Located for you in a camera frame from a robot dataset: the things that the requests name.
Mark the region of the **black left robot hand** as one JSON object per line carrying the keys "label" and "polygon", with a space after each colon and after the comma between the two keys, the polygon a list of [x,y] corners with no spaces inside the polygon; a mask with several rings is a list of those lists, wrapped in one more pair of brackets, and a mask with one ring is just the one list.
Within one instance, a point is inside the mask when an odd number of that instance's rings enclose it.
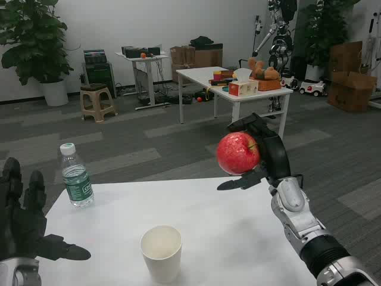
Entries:
{"label": "black left robot hand", "polygon": [[45,203],[43,174],[33,171],[29,187],[23,189],[20,163],[16,158],[8,158],[1,175],[1,260],[14,257],[43,257],[53,261],[90,259],[91,253],[85,248],[68,244],[59,235],[45,234]]}

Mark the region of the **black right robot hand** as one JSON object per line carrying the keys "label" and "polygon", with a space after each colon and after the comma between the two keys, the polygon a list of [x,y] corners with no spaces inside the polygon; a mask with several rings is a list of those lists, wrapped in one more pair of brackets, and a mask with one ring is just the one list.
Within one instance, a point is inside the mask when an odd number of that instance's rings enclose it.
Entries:
{"label": "black right robot hand", "polygon": [[280,136],[256,113],[230,125],[217,147],[217,161],[225,172],[240,176],[222,183],[219,191],[248,189],[262,178],[281,179],[291,175],[289,159]]}

